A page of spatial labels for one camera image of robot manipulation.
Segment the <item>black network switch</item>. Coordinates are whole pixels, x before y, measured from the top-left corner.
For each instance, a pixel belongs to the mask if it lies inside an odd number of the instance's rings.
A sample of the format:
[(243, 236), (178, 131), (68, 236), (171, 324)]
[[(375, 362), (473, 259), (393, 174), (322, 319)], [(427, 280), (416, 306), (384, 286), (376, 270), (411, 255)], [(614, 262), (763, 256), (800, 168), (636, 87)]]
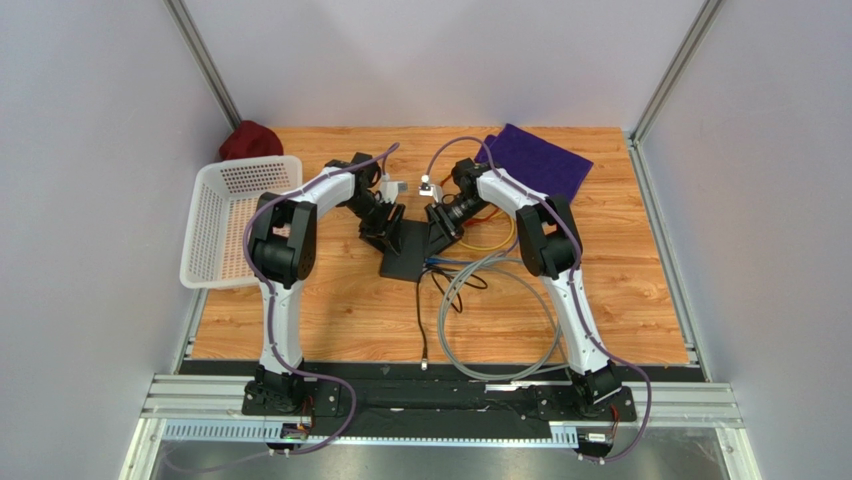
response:
[(427, 258), (429, 225), (424, 221), (403, 220), (399, 231), (400, 252), (383, 254), (379, 275), (398, 281), (417, 282)]

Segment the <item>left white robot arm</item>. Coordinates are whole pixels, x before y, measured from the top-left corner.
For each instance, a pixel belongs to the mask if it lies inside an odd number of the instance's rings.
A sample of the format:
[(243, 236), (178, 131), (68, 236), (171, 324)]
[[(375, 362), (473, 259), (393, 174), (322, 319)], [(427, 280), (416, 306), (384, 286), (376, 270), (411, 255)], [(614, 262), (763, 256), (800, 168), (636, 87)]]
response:
[(243, 254), (264, 299), (264, 346), (254, 378), (245, 388), (246, 415), (296, 415), (308, 404), (300, 338), (304, 283), (317, 260), (318, 221), (331, 209), (348, 208), (360, 221), (359, 237), (383, 254), (398, 255), (404, 207), (376, 192), (388, 155), (357, 153), (332, 160), (301, 187), (264, 193), (243, 234)]

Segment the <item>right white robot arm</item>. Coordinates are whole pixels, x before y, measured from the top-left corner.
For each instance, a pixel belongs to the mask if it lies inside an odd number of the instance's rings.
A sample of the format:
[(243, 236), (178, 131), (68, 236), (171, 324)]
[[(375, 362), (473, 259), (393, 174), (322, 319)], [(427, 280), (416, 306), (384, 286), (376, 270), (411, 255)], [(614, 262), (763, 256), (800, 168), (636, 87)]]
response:
[(544, 287), (551, 303), (547, 314), (554, 327), (550, 349), (563, 356), (575, 390), (580, 415), (616, 415), (625, 388), (616, 370), (621, 358), (603, 344), (582, 272), (582, 242), (569, 201), (560, 195), (535, 191), (492, 162), (465, 159), (453, 169), (458, 188), (445, 202), (439, 195), (425, 208), (428, 255), (461, 242), (463, 224), (485, 206), (493, 205), (513, 217), (520, 255), (517, 262)]

